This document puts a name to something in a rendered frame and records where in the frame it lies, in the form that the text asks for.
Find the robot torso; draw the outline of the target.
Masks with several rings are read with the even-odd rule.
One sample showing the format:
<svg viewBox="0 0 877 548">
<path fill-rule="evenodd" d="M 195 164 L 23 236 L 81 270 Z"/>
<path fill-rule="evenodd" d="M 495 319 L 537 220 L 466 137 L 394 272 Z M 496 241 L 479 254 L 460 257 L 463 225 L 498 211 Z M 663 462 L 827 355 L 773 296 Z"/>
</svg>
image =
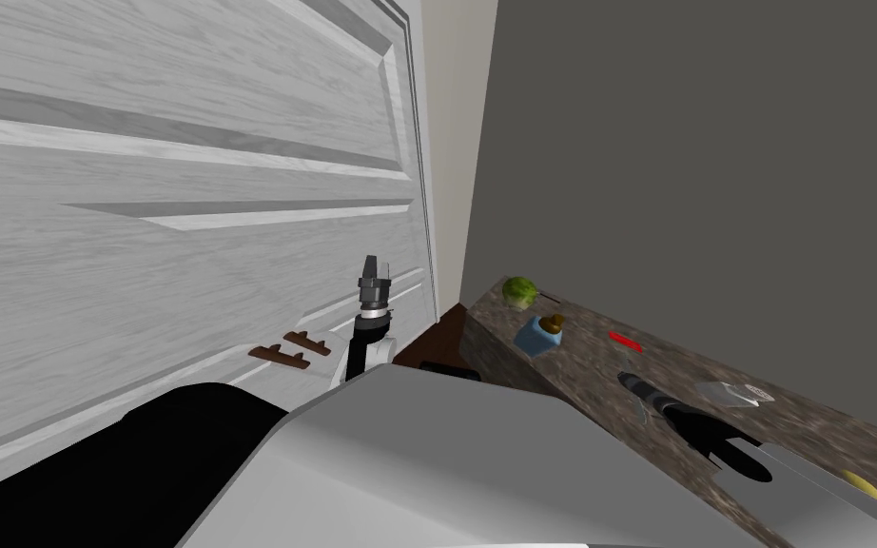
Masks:
<svg viewBox="0 0 877 548">
<path fill-rule="evenodd" d="M 178 548 L 766 548 L 548 396 L 377 366 L 281 420 Z"/>
</svg>

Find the green round fruit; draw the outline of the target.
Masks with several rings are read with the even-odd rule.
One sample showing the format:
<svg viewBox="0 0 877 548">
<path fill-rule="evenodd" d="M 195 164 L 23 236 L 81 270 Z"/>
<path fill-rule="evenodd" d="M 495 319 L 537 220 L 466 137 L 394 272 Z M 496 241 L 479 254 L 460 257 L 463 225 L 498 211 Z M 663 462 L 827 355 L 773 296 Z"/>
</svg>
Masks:
<svg viewBox="0 0 877 548">
<path fill-rule="evenodd" d="M 536 285 L 525 277 L 508 278 L 502 285 L 504 302 L 518 311 L 529 308 L 535 302 L 538 293 Z"/>
</svg>

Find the clear grey glass vessel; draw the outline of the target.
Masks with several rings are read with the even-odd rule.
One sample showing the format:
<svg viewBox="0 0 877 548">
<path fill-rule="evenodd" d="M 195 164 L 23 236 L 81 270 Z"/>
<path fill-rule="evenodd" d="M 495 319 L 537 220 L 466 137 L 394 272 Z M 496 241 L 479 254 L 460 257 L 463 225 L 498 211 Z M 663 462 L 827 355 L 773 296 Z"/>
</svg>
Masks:
<svg viewBox="0 0 877 548">
<path fill-rule="evenodd" d="M 698 382 L 695 390 L 708 401 L 728 408 L 758 407 L 761 403 L 774 402 L 775 398 L 751 384 L 727 382 Z"/>
</svg>

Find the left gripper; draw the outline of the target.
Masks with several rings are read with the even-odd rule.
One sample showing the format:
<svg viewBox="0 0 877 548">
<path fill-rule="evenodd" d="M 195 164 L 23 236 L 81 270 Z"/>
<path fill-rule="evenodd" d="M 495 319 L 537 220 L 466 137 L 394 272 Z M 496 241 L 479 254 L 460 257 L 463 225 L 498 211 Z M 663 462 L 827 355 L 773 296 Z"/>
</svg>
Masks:
<svg viewBox="0 0 877 548">
<path fill-rule="evenodd" d="M 386 308 L 391 284 L 389 263 L 367 255 L 358 280 L 361 308 Z"/>
</svg>

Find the white panelled door leaf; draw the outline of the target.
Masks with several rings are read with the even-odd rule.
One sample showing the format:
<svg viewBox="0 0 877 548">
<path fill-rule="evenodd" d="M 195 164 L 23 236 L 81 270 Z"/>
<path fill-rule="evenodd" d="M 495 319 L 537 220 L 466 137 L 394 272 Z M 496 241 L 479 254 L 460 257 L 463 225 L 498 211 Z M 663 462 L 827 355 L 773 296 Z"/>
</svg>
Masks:
<svg viewBox="0 0 877 548">
<path fill-rule="evenodd" d="M 438 318 L 421 0 L 0 0 L 0 482 L 251 348 Z"/>
</svg>

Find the yellow banana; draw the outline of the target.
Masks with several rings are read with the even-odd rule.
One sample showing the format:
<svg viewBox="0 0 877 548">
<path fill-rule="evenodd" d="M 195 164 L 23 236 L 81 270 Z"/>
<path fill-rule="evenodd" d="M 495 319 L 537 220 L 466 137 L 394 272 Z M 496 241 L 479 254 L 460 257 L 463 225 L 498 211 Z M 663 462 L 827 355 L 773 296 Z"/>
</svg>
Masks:
<svg viewBox="0 0 877 548">
<path fill-rule="evenodd" d="M 864 495 L 867 495 L 870 498 L 877 500 L 877 487 L 875 485 L 849 470 L 842 470 L 841 473 L 843 479 L 852 487 L 854 487 L 855 490 L 858 490 Z"/>
</svg>

